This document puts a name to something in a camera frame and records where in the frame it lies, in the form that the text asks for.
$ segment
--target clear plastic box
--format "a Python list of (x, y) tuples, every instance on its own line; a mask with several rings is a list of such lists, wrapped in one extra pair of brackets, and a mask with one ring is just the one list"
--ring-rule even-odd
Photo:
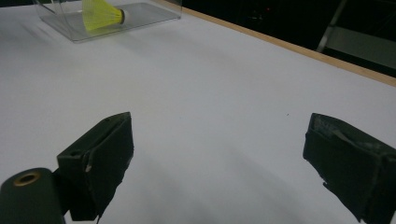
[(83, 1), (92, 0), (34, 0), (34, 3), (42, 21), (74, 42), (181, 17), (182, 0), (106, 0), (127, 13), (128, 22), (89, 31), (83, 21)]

